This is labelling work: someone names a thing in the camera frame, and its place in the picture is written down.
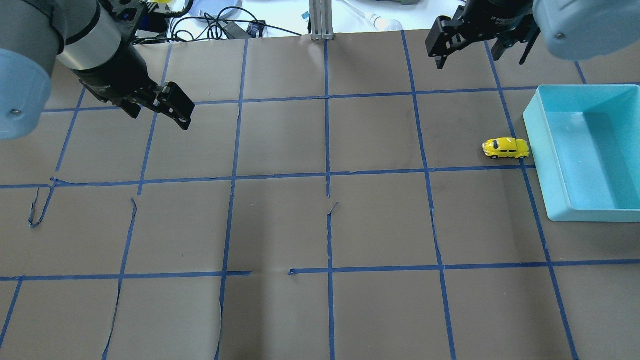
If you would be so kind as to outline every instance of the yellow toy car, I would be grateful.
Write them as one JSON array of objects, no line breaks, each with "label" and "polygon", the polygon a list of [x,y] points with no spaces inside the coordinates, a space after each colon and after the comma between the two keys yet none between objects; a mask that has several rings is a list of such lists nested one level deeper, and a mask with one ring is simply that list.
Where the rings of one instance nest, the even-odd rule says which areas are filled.
[{"label": "yellow toy car", "polygon": [[491,159],[516,158],[529,156],[529,145],[523,139],[497,138],[489,139],[482,144],[484,155]]}]

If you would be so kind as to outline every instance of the toy car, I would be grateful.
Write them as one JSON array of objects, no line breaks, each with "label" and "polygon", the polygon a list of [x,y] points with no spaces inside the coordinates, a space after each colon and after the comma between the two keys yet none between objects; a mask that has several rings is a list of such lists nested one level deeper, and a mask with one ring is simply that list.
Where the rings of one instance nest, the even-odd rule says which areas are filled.
[{"label": "toy car", "polygon": [[497,138],[489,139],[482,144],[484,155],[491,159],[516,158],[529,156],[529,145],[523,139]]}]

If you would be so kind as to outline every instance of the blue joint cap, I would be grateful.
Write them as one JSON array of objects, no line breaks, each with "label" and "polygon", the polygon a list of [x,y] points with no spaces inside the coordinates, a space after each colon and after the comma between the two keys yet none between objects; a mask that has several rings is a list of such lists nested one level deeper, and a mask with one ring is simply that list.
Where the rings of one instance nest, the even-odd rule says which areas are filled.
[{"label": "blue joint cap", "polygon": [[51,78],[41,66],[0,49],[0,140],[30,134],[50,95]]}]

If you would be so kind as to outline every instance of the light blue plastic container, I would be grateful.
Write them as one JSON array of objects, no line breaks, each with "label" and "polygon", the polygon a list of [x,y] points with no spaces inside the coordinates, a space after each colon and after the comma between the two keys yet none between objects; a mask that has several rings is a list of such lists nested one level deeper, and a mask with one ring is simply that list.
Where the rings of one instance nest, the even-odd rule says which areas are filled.
[{"label": "light blue plastic container", "polygon": [[640,86],[542,85],[524,121],[549,219],[640,222]]}]

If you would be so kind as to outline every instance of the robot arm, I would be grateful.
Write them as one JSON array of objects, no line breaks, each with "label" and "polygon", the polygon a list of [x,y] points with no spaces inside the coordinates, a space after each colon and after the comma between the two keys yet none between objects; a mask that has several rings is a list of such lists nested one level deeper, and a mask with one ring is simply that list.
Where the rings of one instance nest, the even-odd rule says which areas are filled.
[{"label": "robot arm", "polygon": [[175,83],[159,86],[151,80],[131,45],[151,9],[138,1],[4,0],[0,140],[27,135],[37,126],[56,56],[98,100],[112,102],[132,118],[144,106],[188,129],[195,107],[191,99]]},{"label": "robot arm", "polygon": [[518,42],[528,43],[522,65],[540,34],[554,56],[587,60],[636,42],[638,18],[639,0],[467,0],[453,19],[436,19],[425,43],[438,69],[452,53],[494,38],[496,61]]}]

